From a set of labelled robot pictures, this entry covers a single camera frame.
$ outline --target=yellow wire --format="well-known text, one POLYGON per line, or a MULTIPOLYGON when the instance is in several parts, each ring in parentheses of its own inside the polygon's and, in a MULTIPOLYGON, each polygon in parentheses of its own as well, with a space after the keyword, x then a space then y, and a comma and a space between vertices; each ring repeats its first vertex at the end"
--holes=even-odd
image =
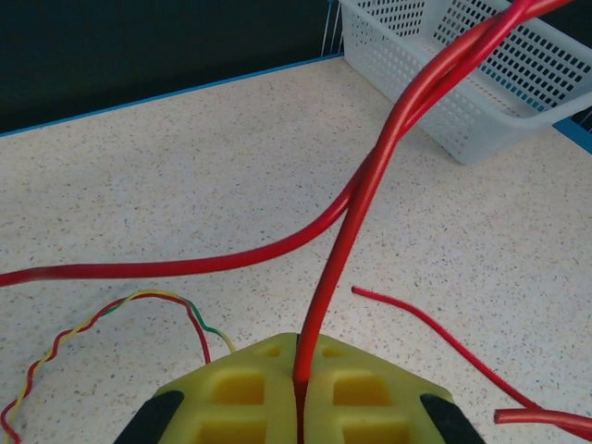
POLYGON ((222 338, 222 340, 224 340, 224 342, 226 342, 226 345, 228 346, 228 349, 230 350, 230 352, 234 353, 237 349, 234 348, 234 344, 232 343, 230 338, 228 336, 226 336, 226 333, 224 333, 223 331, 218 330, 218 333, 220 334, 220 337, 222 338))
MULTIPOLYGON (((151 293, 151 294, 158 294, 161 296, 168 296, 170 298, 174 298, 174 299, 180 299, 182 301, 183 298, 181 298, 180 296, 178 296, 178 294, 175 293, 171 293, 170 291, 163 291, 163 290, 140 290, 140 291, 136 291, 135 293, 131 294, 130 296, 128 296, 125 300, 123 300, 121 302, 120 305, 117 306, 117 308, 121 308, 123 307, 126 303, 132 301, 133 299, 142 296, 143 294, 147 294, 147 293, 151 293)), ((80 332, 83 328, 85 328, 86 326, 88 326, 91 321, 93 320, 94 315, 89 317, 88 319, 86 319, 84 322, 82 322, 81 324, 79 324, 77 327, 72 328, 72 331, 70 331, 67 335, 63 336, 62 339, 60 339, 60 341, 58 342, 58 347, 60 347, 61 345, 63 345, 64 343, 68 342, 70 339, 72 339, 72 337, 76 336, 76 334, 78 332, 80 332)), ((221 332, 220 330, 218 330, 218 333, 220 334, 220 336, 222 337, 222 339, 226 342, 226 344, 228 345, 228 348, 230 349, 230 352, 235 352, 236 349, 234 347, 234 344, 232 343, 232 341, 230 340, 230 338, 223 332, 221 332)), ((48 350, 48 352, 45 354, 45 356, 39 361, 39 363, 35 366, 33 373, 32 373, 32 377, 35 377, 37 375, 37 373, 39 373, 39 371, 42 369, 42 367, 47 363, 47 361, 49 360, 50 356, 52 355, 52 351, 53 351, 53 344, 52 347, 48 350)), ((18 397, 17 397, 17 401, 15 403, 15 406, 12 408, 12 412, 10 414, 10 420, 8 421, 8 423, 13 426, 15 423, 15 419, 17 418, 17 414, 19 413, 20 407, 22 406, 23 401, 25 400, 25 394, 27 393, 27 384, 25 383, 24 387, 22 388, 22 390, 20 391, 18 397)), ((4 444, 9 444, 9 440, 10 437, 8 435, 6 435, 4 444)))

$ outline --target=yellow foam holder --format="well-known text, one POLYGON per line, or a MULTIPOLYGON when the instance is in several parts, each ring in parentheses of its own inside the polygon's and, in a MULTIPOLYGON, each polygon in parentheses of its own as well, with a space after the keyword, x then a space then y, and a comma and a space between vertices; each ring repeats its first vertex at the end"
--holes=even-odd
MULTIPOLYGON (((296 444, 296 334, 214 361, 161 389, 183 393, 158 444, 296 444)), ((447 390, 321 336, 304 410, 306 444, 444 444, 420 401, 447 390)))

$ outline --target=dark wall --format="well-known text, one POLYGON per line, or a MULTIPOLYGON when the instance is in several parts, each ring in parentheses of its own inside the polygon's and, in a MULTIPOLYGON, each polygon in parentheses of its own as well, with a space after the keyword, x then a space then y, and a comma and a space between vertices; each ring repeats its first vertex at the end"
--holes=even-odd
MULTIPOLYGON (((330 40, 337 0, 0 1, 0 133, 318 57, 329 7, 330 40)), ((592 46, 590 17, 544 19, 592 46)))

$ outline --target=speckled countertop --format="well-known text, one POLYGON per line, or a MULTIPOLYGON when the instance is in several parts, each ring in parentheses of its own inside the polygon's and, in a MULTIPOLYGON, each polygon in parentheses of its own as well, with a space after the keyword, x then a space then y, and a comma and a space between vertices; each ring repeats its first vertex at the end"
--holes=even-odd
MULTIPOLYGON (((0 270, 238 252, 312 221, 370 150, 390 103, 339 59, 0 139, 0 270)), ((115 298, 191 298, 239 347, 299 329, 331 229, 247 269, 0 289, 1 403, 54 335, 115 298)), ((494 426, 515 406, 426 326, 350 294, 413 302, 548 408, 592 414, 592 156, 550 130, 476 166, 402 142, 324 332, 449 389, 487 443, 581 442, 494 426)), ((214 357, 226 353, 211 338, 214 357)), ((136 302, 72 340, 18 418, 25 443, 112 443, 160 385, 202 365, 183 310, 136 302)))

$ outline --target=red wire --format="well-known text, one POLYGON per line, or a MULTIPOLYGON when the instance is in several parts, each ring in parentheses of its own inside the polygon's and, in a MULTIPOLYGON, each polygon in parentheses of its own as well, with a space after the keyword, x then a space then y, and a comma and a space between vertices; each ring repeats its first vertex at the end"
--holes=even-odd
MULTIPOLYGON (((528 9, 526 18, 531 19, 538 15, 545 14, 557 6, 568 3, 568 1, 570 0, 541 0, 528 9)), ((487 20, 457 39, 453 45, 445 48, 437 57, 438 65, 431 64, 433 65, 431 70, 422 71, 419 78, 416 80, 417 83, 414 82, 413 86, 417 86, 417 90, 420 90, 422 89, 419 88, 421 85, 424 85, 426 89, 430 86, 437 85, 438 81, 458 63, 464 52, 475 46, 478 39, 491 27, 496 19, 497 18, 491 18, 487 20)), ((420 92, 420 95, 422 98, 429 98, 429 95, 425 91, 420 92)), ((410 129, 415 120, 419 118, 420 113, 424 112, 424 108, 429 106, 429 102, 422 102, 419 99, 418 101, 422 103, 423 106, 419 111, 415 111, 412 119, 406 122, 403 132, 410 129)), ((305 243, 325 232, 333 223, 335 223, 335 221, 337 221, 337 219, 339 219, 348 207, 352 191, 355 189, 362 173, 366 170, 371 154, 369 154, 364 162, 358 167, 358 170, 335 202, 311 225, 292 234, 286 239, 246 252, 185 261, 135 264, 57 265, 28 268, 0 275, 0 287, 45 279, 163 278, 195 275, 240 268, 273 259, 303 246, 305 243)))
MULTIPOLYGON (((516 0, 506 12, 498 15, 497 18, 491 19, 489 27, 483 26, 480 30, 477 30, 477 32, 480 32, 481 39, 475 46, 468 48, 469 54, 467 58, 460 62, 455 69, 451 70, 444 80, 438 83, 431 95, 426 99, 428 105, 437 102, 452 86, 459 83, 475 69, 503 41, 510 31, 524 20, 524 14, 531 5, 533 5, 533 0, 516 0)), ((455 42, 448 46, 444 50, 445 54, 458 54, 457 45, 457 42, 455 42)), ((435 68, 441 66, 440 57, 441 55, 436 56, 422 69, 419 76, 405 90, 388 116, 387 123, 378 138, 376 152, 370 159, 366 174, 356 187, 355 194, 351 199, 350 209, 345 216, 325 269, 319 279, 304 320, 293 369, 294 391, 301 415, 303 414, 304 399, 311 374, 316 342, 331 297, 337 287, 341 272, 364 222, 368 208, 376 194, 380 180, 382 180, 389 165, 396 144, 404 135, 404 131, 415 123, 412 120, 408 121, 408 117, 420 117, 414 111, 420 107, 420 100, 425 97, 424 78, 435 78, 435 68)))
MULTIPOLYGON (((183 305, 185 307, 185 309, 187 310, 187 315, 188 315, 189 319, 191 320, 191 323, 195 327, 195 330, 197 331, 197 334, 198 334, 198 336, 200 338, 200 342, 202 344, 202 349, 203 349, 203 360, 205 361, 206 364, 210 364, 210 362, 211 362, 210 349, 209 349, 209 347, 207 345, 207 341, 205 339, 204 331, 202 330, 202 327, 200 326, 200 324, 197 321, 197 319, 195 318, 195 315, 193 314, 193 311, 191 309, 191 306, 188 303, 186 303, 185 301, 183 301, 182 299, 172 298, 172 297, 166 296, 164 294, 145 293, 145 294, 142 294, 140 296, 135 297, 133 300, 136 301, 138 299, 145 299, 145 298, 163 299, 165 301, 171 301, 171 302, 179 303, 179 304, 181 304, 181 305, 183 305)), ((113 302, 109 303, 106 307, 104 307, 103 309, 101 309, 101 311, 99 311, 97 314, 95 314, 92 317, 92 319, 89 322, 89 324, 86 327, 81 328, 79 330, 79 333, 82 333, 83 331, 86 331, 89 328, 91 328, 92 326, 94 326, 94 324, 96 324, 96 322, 103 315, 105 315, 106 312, 108 312, 109 310, 111 310, 113 307, 119 305, 123 301, 125 301, 125 298, 118 299, 117 301, 113 301, 113 302)), ((58 348, 59 348, 59 341, 64 336, 66 336, 67 334, 69 334, 71 331, 72 331, 72 329, 62 331, 59 335, 57 335, 55 337, 54 344, 52 346, 52 353, 50 354, 50 356, 49 356, 49 358, 47 359, 46 362, 52 361, 57 356, 57 351, 58 351, 58 348)), ((27 382, 26 382, 26 389, 25 389, 25 396, 24 396, 25 398, 27 398, 29 396, 29 394, 31 393, 31 391, 33 389, 33 372, 35 371, 35 368, 37 367, 38 364, 39 364, 39 361, 33 363, 29 367, 29 371, 27 372, 27 382)), ((21 442, 19 434, 17 434, 17 432, 15 432, 15 430, 10 426, 10 424, 8 423, 8 421, 6 419, 6 417, 8 416, 8 414, 10 413, 10 411, 12 410, 12 408, 16 404, 17 404, 17 400, 14 400, 14 401, 10 402, 10 404, 8 404, 7 407, 2 411, 2 413, 0 414, 0 425, 4 428, 4 430, 6 431, 6 433, 15 441, 15 444, 19 444, 21 442)))
POLYGON ((580 430, 592 437, 592 418, 554 410, 499 409, 494 415, 496 424, 552 424, 580 430))
MULTIPOLYGON (((522 404, 526 409, 529 411, 537 410, 543 411, 543 408, 536 404, 534 401, 529 400, 526 398, 525 395, 520 393, 516 388, 512 387, 506 381, 504 381, 499 375, 497 375, 493 370, 487 367, 482 361, 479 360, 474 354, 472 354, 466 347, 464 347, 456 338, 454 338, 451 333, 449 333, 446 328, 444 328, 441 324, 438 323, 434 318, 430 317, 428 314, 422 312, 419 308, 404 302, 400 301, 395 298, 391 298, 384 294, 376 293, 370 290, 361 289, 360 287, 353 286, 351 287, 351 292, 357 294, 359 296, 363 296, 368 299, 372 299, 374 301, 387 303, 389 305, 393 305, 395 307, 401 308, 408 313, 411 313, 415 317, 419 318, 421 321, 426 323, 430 328, 432 328, 436 333, 438 333, 444 340, 446 340, 449 345, 456 350, 464 359, 466 359, 474 368, 476 368, 483 376, 489 379, 492 383, 494 383, 498 388, 503 390, 508 396, 514 399, 516 402, 522 404)), ((592 430, 587 429, 587 433, 584 433, 582 430, 578 428, 573 428, 569 426, 561 426, 563 430, 569 432, 573 435, 576 435, 583 439, 592 439, 592 430)))

